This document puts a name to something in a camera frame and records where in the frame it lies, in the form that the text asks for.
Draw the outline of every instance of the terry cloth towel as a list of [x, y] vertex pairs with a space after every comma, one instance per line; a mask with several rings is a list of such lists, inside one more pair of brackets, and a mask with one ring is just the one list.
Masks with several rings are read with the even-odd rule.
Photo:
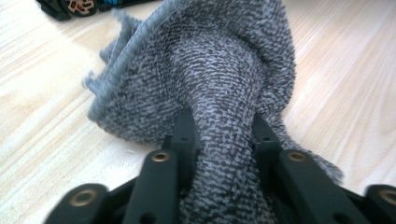
[[255, 113], [284, 149], [310, 153], [339, 183], [341, 172], [287, 135], [281, 112], [294, 82], [294, 51], [279, 0], [168, 0], [145, 21], [116, 12], [120, 37], [89, 76], [89, 118], [126, 140], [158, 147], [190, 108], [203, 144], [182, 223], [276, 223], [259, 186], [250, 135]]

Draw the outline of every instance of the black object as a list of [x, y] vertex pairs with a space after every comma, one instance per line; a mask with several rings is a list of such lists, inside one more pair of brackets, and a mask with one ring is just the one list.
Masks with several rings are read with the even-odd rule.
[[[149, 153], [140, 176], [113, 191], [86, 184], [67, 193], [46, 224], [177, 223], [178, 199], [191, 187], [199, 142], [190, 110], [177, 118], [163, 148]], [[370, 186], [364, 197], [336, 186], [306, 153], [283, 150], [257, 115], [252, 145], [265, 196], [282, 224], [396, 223], [396, 188]]]
[[41, 9], [58, 21], [76, 17], [89, 17], [99, 11], [109, 11], [113, 7], [129, 7], [153, 0], [36, 0]]

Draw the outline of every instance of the wood grain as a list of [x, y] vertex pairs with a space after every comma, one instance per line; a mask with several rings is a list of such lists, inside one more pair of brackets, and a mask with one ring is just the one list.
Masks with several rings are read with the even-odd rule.
[[[345, 172], [345, 187], [396, 186], [396, 1], [284, 1], [297, 80], [290, 135]], [[145, 19], [160, 2], [126, 11]], [[42, 223], [84, 183], [114, 189], [150, 148], [99, 129], [81, 80], [120, 29], [109, 13], [58, 22], [35, 1], [0, 3], [1, 223]]]

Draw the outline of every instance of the light wood surface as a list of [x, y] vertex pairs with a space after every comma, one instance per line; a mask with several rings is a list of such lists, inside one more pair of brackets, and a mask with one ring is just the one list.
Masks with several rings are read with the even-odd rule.
[[[396, 186], [396, 1], [284, 3], [297, 63], [290, 135], [336, 163], [347, 189]], [[145, 19], [159, 4], [125, 10]], [[110, 13], [58, 22], [36, 1], [0, 2], [0, 223], [42, 223], [70, 189], [138, 175], [149, 148], [88, 121], [81, 86], [119, 29]]]

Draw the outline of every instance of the gray towel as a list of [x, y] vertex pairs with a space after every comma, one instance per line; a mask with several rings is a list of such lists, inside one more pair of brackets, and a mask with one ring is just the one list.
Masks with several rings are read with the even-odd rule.
[[158, 147], [191, 108], [203, 149], [182, 223], [276, 223], [252, 158], [259, 113], [284, 149], [310, 153], [335, 183], [342, 173], [287, 135], [281, 112], [294, 82], [294, 50], [279, 0], [169, 0], [146, 20], [116, 13], [120, 37], [105, 71], [85, 84], [89, 118], [109, 133]]

